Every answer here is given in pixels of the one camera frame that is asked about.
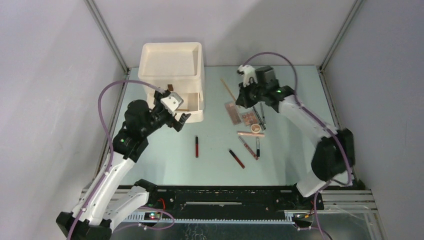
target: plastic drawer organizer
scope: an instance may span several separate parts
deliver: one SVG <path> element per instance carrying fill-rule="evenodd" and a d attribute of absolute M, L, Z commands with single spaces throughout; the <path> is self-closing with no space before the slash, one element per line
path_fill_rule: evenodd
<path fill-rule="evenodd" d="M 178 93 L 184 103 L 177 111 L 191 114 L 186 123 L 203 121 L 205 108 L 205 66 L 202 45 L 198 42 L 146 43 L 138 69 L 141 81 Z M 147 103 L 153 108 L 155 90 L 144 87 Z"/>

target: white wall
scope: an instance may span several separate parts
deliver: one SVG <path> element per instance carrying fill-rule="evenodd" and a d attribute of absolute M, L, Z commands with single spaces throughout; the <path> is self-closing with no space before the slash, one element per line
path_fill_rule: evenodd
<path fill-rule="evenodd" d="M 148 42 L 200 42 L 207 66 L 238 66 L 263 51 L 319 65 L 354 0 L 116 0 L 97 5 L 129 67 Z M 252 64 L 286 65 L 277 57 Z"/>
<path fill-rule="evenodd" d="M 423 239 L 423 21 L 420 0 L 366 1 L 326 71 L 390 240 Z"/>
<path fill-rule="evenodd" d="M 0 239 L 65 239 L 56 217 L 91 181 L 105 137 L 98 94 L 123 72 L 81 0 L 3 1 L 0 33 Z"/>

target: light blue tabletop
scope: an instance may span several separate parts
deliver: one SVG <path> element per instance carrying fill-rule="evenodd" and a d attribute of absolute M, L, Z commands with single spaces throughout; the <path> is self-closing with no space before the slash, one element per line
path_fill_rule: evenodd
<path fill-rule="evenodd" d="M 138 80 L 138 68 L 130 71 L 130 80 Z M 274 66 L 280 86 L 294 87 L 289 66 Z M 298 94 L 305 105 L 328 123 L 333 123 L 317 69 L 312 65 L 296 66 Z M 137 164 L 124 177 L 121 185 L 133 185 L 146 179 L 157 185 L 210 186 L 276 186 L 293 185 L 311 170 L 315 147 L 302 132 L 283 115 L 264 106 L 266 130 L 260 139 L 260 158 L 256 161 L 238 139 L 237 131 L 249 132 L 243 123 L 233 125 L 224 104 L 232 101 L 221 83 L 223 78 L 234 96 L 239 95 L 242 77 L 237 66 L 205 67 L 204 120 L 187 123 L 181 132 L 163 126 L 148 137 L 149 145 Z M 146 99 L 141 84 L 130 83 L 125 91 L 115 134 L 122 126 L 127 105 Z M 240 113 L 248 109 L 240 108 Z M 199 158 L 195 157 L 195 136 L 199 138 Z M 256 152 L 256 138 L 243 137 Z M 230 155 L 232 149 L 245 168 Z M 336 179 L 346 182 L 347 175 Z"/>

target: robotic arm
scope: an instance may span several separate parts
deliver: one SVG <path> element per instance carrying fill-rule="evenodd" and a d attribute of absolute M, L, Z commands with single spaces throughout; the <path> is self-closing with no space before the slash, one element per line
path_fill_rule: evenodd
<path fill-rule="evenodd" d="M 250 65 L 242 65 L 237 73 L 243 75 L 243 82 L 238 85 L 239 95 L 235 102 L 237 105 L 250 108 L 258 102 L 265 102 L 267 106 L 292 121 L 314 144 L 312 171 L 295 184 L 295 189 L 301 198 L 310 197 L 327 181 L 346 171 L 341 150 L 329 132 L 340 141 L 350 167 L 355 164 L 352 132 L 348 129 L 337 129 L 307 109 L 292 88 L 280 87 L 272 67 L 264 66 L 255 69 Z"/>
<path fill-rule="evenodd" d="M 152 110 L 144 100 L 135 100 L 128 105 L 122 128 L 112 141 L 114 153 L 111 165 L 107 166 L 111 157 L 109 153 L 85 196 L 72 212 L 61 212 L 56 219 L 65 236 L 71 234 L 73 240 L 109 239 L 116 226 L 148 202 L 149 192 L 135 184 L 125 197 L 108 206 L 119 183 L 148 146 L 147 137 L 163 125 L 177 132 L 183 128 L 190 114 L 183 113 L 179 120 L 175 119 L 175 110 L 182 103 L 183 99 L 175 92 L 156 91 Z M 75 228 L 70 233 L 75 220 Z"/>

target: round compact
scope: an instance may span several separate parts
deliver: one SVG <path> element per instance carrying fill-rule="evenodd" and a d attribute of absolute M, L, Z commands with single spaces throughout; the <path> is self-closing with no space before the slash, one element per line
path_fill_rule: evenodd
<path fill-rule="evenodd" d="M 261 126 L 259 126 L 257 123 L 254 123 L 250 126 L 250 131 L 254 134 L 258 134 L 261 131 Z"/>

